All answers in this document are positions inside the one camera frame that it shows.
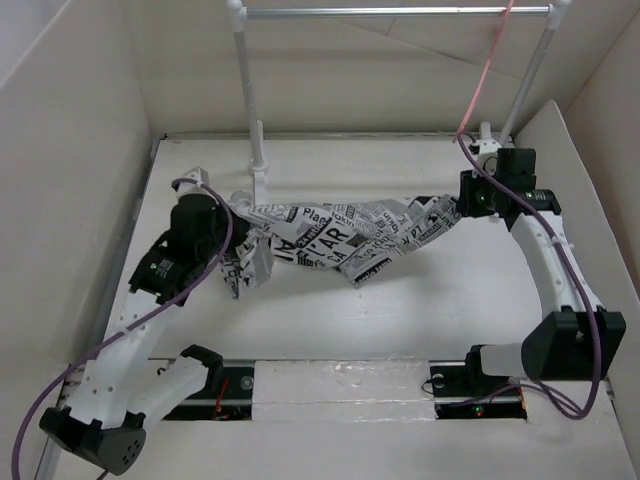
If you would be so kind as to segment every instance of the white cardboard wall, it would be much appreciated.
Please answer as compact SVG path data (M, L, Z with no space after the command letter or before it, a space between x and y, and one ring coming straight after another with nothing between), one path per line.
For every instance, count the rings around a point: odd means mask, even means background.
M545 4L548 0L522 0ZM224 0L124 0L152 129L246 131ZM505 0L247 0L247 6L500 5ZM574 0L524 115L573 100L637 0ZM484 65L497 18L250 22L247 43L267 131L455 130ZM501 125L544 28L512 18L474 122Z
M622 34L566 117L636 288L640 289L638 45L640 14Z
M0 145L0 478L9 478L30 402L84 348L148 158L119 3L63 7L0 85ZM23 478L33 478L44 436L32 428L27 440Z
M598 226L606 225L608 219L594 195L593 176L589 178L553 102L516 137L516 145L536 149L539 185L558 196L567 237L575 239L574 254L585 279L605 307L622 312L627 322L627 332L609 376L620 428L636 470L640 471L640 419L636 413L640 391L640 301L612 231Z
M0 2L0 83L66 0Z

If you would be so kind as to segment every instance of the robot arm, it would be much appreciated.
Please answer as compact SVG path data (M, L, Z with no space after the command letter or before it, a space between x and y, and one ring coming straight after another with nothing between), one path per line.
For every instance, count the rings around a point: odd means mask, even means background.
M481 161L496 180L517 193L551 225L556 237L505 193L474 171L461 173L458 210L463 217L497 214L505 221L525 255L542 307L542 323L519 344L475 345L467 355L467 368L480 395L491 391L486 377L518 377L531 380L588 380L593 375L593 339L584 303L556 249L564 253L591 304L598 324L604 378L625 332L619 312L608 312L591 291L571 252L564 233L560 205L553 192L537 190L535 151L496 149Z
M202 169L185 176L207 183ZM220 250L227 230L226 215L198 186L180 184L177 194L170 229L138 264L124 308L106 333L122 331L124 338L88 362L66 404L47 409L40 420L40 428L63 449L114 475L133 465L151 427L190 395L216 392L222 380L222 357L192 345L151 385L140 385L147 358L186 297L139 328L127 327L187 290ZM234 217L233 229L231 246L237 246L248 224Z

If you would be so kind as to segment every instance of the metal frame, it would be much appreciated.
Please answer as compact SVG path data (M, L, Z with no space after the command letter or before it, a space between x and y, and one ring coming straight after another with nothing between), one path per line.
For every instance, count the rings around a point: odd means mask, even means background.
M542 64L544 55L571 4L571 0L555 0L546 6L514 7L511 15L522 17L547 17L547 26L540 37L527 72L522 79L516 98L513 101L507 120L500 133L500 144L508 140L516 118L531 89L533 80ZM251 151L253 160L251 170L254 173L254 202L265 198L265 175L267 160L263 151L262 122L258 120L253 87L249 74L249 57L244 36L248 20L288 20L298 18L342 18L342 17L496 17L506 11L505 7L397 7L397 8L246 8L242 0L227 0L231 16L231 26L236 44L236 54L240 66L240 78L244 93L244 104L249 122Z

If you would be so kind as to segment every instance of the white table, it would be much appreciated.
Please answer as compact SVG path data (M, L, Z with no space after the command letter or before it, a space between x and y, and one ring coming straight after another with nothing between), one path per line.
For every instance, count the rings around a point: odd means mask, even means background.
M468 168L446 137L281 139L266 149L270 202L457 194L459 172ZM171 180L201 166L224 196L250 190L249 155L246 140L161 142L112 320L141 255L168 227ZM174 358L197 343L227 359L351 362L258 363L253 421L162 422L123 478L635 479L603 389L582 422L530 393L528 422L435 421L431 399L419 391L424 359L460 359L475 343L519 341L539 321L524 256L504 225L489 219L461 221L361 290L339 274L276 264L267 284L235 301L214 274L153 358ZM393 361L378 368L353 362L381 358ZM586 384L560 387L586 398ZM55 479L98 473L65 454Z

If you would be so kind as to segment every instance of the crumpled fabric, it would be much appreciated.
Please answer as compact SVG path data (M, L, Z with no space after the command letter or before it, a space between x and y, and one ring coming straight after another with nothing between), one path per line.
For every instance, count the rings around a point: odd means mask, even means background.
M251 194L236 192L228 204L251 224L245 242L227 251L221 262L234 298L266 282L275 260L332 269L360 288L393 259L432 242L460 220L449 195L253 206Z

